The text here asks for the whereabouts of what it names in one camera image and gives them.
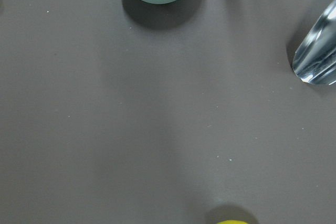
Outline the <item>metal scoop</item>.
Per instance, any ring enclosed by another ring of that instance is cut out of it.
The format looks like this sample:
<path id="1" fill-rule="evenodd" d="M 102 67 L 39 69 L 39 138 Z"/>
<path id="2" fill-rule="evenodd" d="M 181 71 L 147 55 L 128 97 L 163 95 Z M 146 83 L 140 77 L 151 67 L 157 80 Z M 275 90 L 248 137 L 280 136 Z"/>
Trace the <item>metal scoop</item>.
<path id="1" fill-rule="evenodd" d="M 323 11 L 297 48 L 292 69 L 305 83 L 335 84 L 335 1 Z"/>

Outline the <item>upper yellow lemon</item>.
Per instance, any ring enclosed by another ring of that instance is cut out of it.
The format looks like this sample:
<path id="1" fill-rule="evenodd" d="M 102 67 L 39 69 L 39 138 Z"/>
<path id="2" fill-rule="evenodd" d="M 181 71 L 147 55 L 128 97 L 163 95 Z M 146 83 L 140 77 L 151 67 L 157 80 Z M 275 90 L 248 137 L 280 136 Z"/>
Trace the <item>upper yellow lemon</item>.
<path id="1" fill-rule="evenodd" d="M 248 224 L 248 223 L 245 221 L 241 221 L 241 220 L 224 220 L 216 224 Z"/>

